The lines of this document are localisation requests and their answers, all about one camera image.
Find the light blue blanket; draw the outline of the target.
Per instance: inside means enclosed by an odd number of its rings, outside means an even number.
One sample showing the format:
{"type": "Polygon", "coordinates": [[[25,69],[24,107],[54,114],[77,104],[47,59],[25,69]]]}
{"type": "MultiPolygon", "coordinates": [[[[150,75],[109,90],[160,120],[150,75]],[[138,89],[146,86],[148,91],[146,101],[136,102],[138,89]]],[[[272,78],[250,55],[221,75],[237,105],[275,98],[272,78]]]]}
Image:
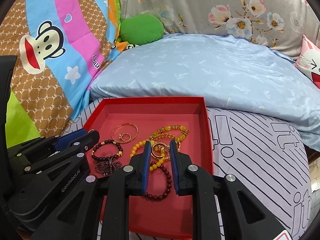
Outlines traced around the light blue blanket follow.
{"type": "Polygon", "coordinates": [[[90,96],[200,96],[208,107],[288,121],[319,150],[319,89],[290,57],[232,36],[166,35],[122,52],[90,96]]]}

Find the colourful cartoon monkey quilt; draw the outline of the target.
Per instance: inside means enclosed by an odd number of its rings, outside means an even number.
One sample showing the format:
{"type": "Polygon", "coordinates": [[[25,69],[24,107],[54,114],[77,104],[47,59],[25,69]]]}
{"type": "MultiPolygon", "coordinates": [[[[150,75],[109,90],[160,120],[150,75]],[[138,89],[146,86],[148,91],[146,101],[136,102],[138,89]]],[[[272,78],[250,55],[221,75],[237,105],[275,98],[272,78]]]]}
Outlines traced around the colourful cartoon monkey quilt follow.
{"type": "Polygon", "coordinates": [[[63,132],[88,106],[93,80],[125,48],[119,0],[16,0],[1,55],[17,57],[5,134],[11,147],[63,132]]]}

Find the green plush cushion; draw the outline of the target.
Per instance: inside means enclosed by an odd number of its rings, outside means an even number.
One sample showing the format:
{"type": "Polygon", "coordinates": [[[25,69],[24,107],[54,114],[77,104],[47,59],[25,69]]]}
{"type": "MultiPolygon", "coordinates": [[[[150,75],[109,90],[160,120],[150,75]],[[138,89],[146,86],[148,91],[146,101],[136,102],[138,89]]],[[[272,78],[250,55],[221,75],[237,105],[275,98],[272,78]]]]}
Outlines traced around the green plush cushion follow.
{"type": "Polygon", "coordinates": [[[164,35],[164,25],[155,16],[141,14],[121,20],[120,38],[134,45],[145,45],[160,40],[164,35]]]}

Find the white pink cartoon pillow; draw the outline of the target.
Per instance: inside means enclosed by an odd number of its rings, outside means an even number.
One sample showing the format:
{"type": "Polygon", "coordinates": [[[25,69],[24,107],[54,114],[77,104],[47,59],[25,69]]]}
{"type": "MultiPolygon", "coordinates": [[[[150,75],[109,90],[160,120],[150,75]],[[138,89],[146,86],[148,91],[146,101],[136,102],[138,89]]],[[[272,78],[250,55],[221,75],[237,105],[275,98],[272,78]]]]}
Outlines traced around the white pink cartoon pillow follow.
{"type": "Polygon", "coordinates": [[[320,88],[320,51],[304,34],[295,67],[320,88]]]}

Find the gold hoop earring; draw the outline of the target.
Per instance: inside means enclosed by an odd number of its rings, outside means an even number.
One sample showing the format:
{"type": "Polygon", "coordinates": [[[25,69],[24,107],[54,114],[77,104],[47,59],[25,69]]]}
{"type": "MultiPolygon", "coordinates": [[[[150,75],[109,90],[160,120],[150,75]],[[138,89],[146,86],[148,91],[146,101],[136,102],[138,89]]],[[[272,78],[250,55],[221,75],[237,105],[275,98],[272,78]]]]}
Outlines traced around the gold hoop earring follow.
{"type": "Polygon", "coordinates": [[[164,159],[165,161],[170,160],[170,149],[169,147],[162,142],[155,143],[151,148],[151,156],[153,159],[161,160],[164,159]]]}

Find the thin gold bangle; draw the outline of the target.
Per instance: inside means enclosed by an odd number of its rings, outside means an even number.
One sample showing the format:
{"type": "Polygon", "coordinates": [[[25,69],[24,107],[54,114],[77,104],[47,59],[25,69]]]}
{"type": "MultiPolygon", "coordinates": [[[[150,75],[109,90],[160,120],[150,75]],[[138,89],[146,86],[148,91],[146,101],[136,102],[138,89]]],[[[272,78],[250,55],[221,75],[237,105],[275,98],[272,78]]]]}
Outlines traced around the thin gold bangle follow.
{"type": "Polygon", "coordinates": [[[136,139],[138,135],[139,135],[138,126],[130,122],[119,124],[111,132],[111,138],[115,142],[120,144],[128,144],[129,142],[132,142],[134,139],[136,139]],[[132,134],[124,130],[125,128],[128,128],[128,127],[134,128],[135,133],[132,134]]]}

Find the red jewelry tray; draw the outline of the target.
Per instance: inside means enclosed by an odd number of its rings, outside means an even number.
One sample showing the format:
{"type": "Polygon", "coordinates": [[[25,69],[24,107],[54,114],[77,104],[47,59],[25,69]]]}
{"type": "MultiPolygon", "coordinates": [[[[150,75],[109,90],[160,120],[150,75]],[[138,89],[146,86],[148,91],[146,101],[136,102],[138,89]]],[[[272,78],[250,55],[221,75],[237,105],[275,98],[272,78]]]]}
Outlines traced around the red jewelry tray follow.
{"type": "MultiPolygon", "coordinates": [[[[181,152],[188,154],[193,164],[213,173],[210,124],[201,97],[103,99],[93,103],[84,116],[84,129],[98,131],[100,141],[112,139],[111,132],[119,124],[130,122],[138,126],[138,137],[122,145],[123,165],[129,163],[133,146],[148,140],[152,132],[169,125],[183,125],[189,133],[182,141],[181,152]]],[[[130,197],[129,230],[156,238],[190,239],[192,210],[192,197],[179,197],[174,190],[160,202],[130,197]]]]}

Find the grey floral pillow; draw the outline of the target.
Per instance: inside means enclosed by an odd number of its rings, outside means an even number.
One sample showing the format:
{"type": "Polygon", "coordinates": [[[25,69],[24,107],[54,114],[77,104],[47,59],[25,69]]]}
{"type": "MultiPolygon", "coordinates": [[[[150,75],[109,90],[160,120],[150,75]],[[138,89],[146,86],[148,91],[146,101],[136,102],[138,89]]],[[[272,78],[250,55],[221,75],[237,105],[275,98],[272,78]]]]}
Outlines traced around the grey floral pillow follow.
{"type": "Polygon", "coordinates": [[[306,0],[119,0],[122,18],[152,14],[168,33],[232,35],[298,57],[304,37],[319,45],[306,0]]]}

